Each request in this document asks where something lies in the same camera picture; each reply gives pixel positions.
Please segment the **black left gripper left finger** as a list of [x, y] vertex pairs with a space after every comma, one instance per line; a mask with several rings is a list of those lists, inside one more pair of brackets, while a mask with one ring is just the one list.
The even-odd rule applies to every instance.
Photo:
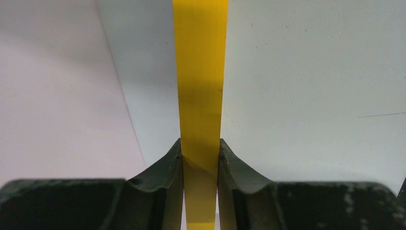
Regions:
[[3, 230], [179, 230], [182, 154], [125, 179], [20, 179], [0, 190]]

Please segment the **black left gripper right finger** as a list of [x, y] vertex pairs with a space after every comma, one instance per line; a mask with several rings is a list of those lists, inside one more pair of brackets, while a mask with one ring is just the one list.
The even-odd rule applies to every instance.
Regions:
[[220, 141], [218, 203], [223, 230], [403, 230], [406, 210], [372, 182], [274, 182]]

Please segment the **yellow wooden picture frame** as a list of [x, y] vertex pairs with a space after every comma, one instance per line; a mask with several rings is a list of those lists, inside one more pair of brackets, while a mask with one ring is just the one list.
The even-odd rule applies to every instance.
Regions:
[[187, 229], [215, 228], [228, 1], [173, 1]]

